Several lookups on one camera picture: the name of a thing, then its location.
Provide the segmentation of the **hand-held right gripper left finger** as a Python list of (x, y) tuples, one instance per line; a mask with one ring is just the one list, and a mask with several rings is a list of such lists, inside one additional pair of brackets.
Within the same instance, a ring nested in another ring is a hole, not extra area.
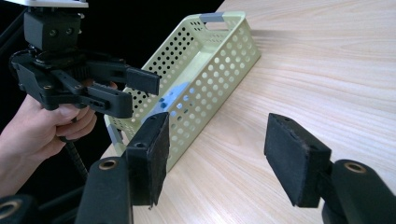
[(132, 205), (158, 204), (167, 174), (169, 147), (169, 113), (148, 117), (124, 152)]

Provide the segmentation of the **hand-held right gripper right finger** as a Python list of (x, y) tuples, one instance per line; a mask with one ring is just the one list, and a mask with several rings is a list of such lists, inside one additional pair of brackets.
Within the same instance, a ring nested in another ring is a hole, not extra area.
[(294, 206), (318, 206), (319, 173), (332, 154), (326, 145), (295, 120), (270, 113), (263, 153)]

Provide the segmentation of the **pale yellow perforated plastic basket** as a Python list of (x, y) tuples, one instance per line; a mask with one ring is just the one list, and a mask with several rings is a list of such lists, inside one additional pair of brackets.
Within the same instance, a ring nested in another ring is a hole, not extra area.
[(121, 155), (151, 115), (169, 114), (171, 169), (261, 57), (243, 11), (190, 15), (143, 69), (160, 76), (157, 95), (131, 88), (133, 116), (105, 116), (113, 153)]

